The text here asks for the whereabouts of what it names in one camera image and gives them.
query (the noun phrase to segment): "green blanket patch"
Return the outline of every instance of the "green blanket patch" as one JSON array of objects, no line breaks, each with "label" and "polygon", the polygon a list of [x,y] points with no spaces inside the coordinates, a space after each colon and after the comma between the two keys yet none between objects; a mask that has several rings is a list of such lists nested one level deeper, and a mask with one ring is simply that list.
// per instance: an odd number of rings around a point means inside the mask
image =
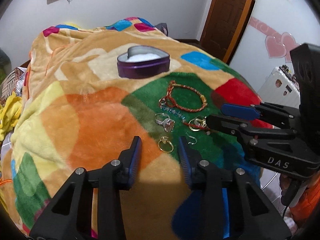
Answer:
[{"label": "green blanket patch", "polygon": [[[167,135],[171,139],[171,142],[174,145],[174,150],[171,153],[171,156],[176,160],[179,160],[177,152],[179,137],[186,136],[187,132],[198,140],[195,145],[192,145],[192,148],[198,150],[204,159],[214,162],[217,166],[222,168],[224,166],[222,149],[226,145],[237,143],[236,137],[221,132],[213,132],[210,135],[206,135],[203,131],[191,131],[188,126],[181,122],[181,119],[170,113],[166,114],[169,114],[170,118],[176,122],[171,133],[166,133],[163,127],[155,123],[155,114],[162,112],[159,108],[159,99],[166,95],[167,87],[171,80],[175,80],[178,84],[188,85],[195,88],[205,95],[208,100],[208,106],[201,112],[188,113],[180,111],[186,117],[187,121],[190,121],[197,116],[208,116],[209,114],[220,113],[219,109],[210,100],[212,89],[194,73],[175,72],[152,81],[130,95],[127,95],[122,100],[122,105],[129,108],[132,115],[138,120],[140,125],[148,131],[149,135],[156,142],[158,142],[163,135]],[[201,107],[199,96],[190,90],[177,87],[172,91],[172,96],[181,106],[192,109]]]},{"label": "green blanket patch", "polygon": [[13,178],[16,193],[16,208],[22,222],[31,229],[35,223],[35,214],[50,199],[49,192],[39,177],[36,165],[31,155],[23,155],[19,171]]}]

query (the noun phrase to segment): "orange cloth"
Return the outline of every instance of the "orange cloth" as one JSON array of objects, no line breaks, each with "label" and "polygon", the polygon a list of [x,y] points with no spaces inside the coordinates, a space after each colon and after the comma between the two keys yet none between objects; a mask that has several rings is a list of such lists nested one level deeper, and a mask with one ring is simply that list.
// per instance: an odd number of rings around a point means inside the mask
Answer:
[{"label": "orange cloth", "polygon": [[313,187],[305,190],[295,207],[290,208],[293,219],[299,227],[302,226],[306,219],[310,216],[319,199],[320,179]]}]

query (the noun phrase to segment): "white suitcase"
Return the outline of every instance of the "white suitcase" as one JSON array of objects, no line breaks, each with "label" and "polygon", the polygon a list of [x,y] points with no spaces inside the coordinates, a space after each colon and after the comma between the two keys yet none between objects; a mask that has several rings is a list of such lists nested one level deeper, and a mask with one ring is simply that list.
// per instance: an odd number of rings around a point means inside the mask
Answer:
[{"label": "white suitcase", "polygon": [[299,108],[299,85],[286,65],[276,67],[258,92],[264,102]]}]

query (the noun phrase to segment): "white wall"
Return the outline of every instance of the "white wall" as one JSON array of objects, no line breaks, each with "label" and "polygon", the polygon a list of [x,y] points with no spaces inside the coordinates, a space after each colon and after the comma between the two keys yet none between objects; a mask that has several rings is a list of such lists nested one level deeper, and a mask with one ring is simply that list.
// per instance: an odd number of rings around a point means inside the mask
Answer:
[{"label": "white wall", "polygon": [[[320,45],[320,24],[305,0],[257,0],[252,16],[280,34],[291,33],[297,43]],[[286,64],[293,71],[292,63],[285,63],[284,58],[269,59],[265,38],[265,34],[247,26],[230,63],[256,91],[274,67]]]},{"label": "white wall", "polygon": [[201,35],[202,35],[202,32],[203,32],[203,28],[204,28],[204,25],[205,25],[205,21],[207,20],[207,16],[208,16],[208,12],[209,12],[209,9],[210,9],[211,2],[212,2],[212,0],[207,0],[206,1],[205,8],[204,8],[204,11],[203,11],[203,14],[202,14],[202,19],[201,19],[201,22],[200,22],[200,25],[199,25],[197,38],[196,38],[198,41],[201,38]]},{"label": "white wall", "polygon": [[82,28],[137,16],[166,22],[176,39],[196,39],[207,0],[13,0],[0,19],[0,48],[12,67],[28,60],[31,43],[44,29],[64,22]]}]

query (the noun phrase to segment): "bed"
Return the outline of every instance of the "bed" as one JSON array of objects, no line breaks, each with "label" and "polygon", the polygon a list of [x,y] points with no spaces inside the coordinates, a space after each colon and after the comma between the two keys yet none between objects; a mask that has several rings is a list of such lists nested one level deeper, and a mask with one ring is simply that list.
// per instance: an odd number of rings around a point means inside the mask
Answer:
[{"label": "bed", "polygon": [[[120,78],[117,56],[134,45],[148,45],[170,54],[170,70],[145,79]],[[84,30],[71,25],[49,27],[34,40],[22,88],[23,112],[1,152],[0,187],[7,211],[25,234],[68,176],[78,167],[101,168],[142,139],[140,172],[132,190],[121,193],[127,239],[192,239],[200,195],[187,188],[177,145],[186,132],[203,158],[229,170],[241,167],[260,184],[260,168],[244,160],[236,138],[220,132],[191,131],[176,121],[166,133],[155,123],[158,101],[171,80],[194,87],[208,100],[198,115],[220,113],[223,103],[245,106],[261,99],[237,72],[201,49],[180,43],[148,21],[130,17],[111,26]],[[182,105],[198,108],[190,91],[175,90]],[[259,127],[271,125],[252,121]],[[161,136],[172,141],[172,153],[158,148]],[[96,192],[92,235],[96,236]]]}]

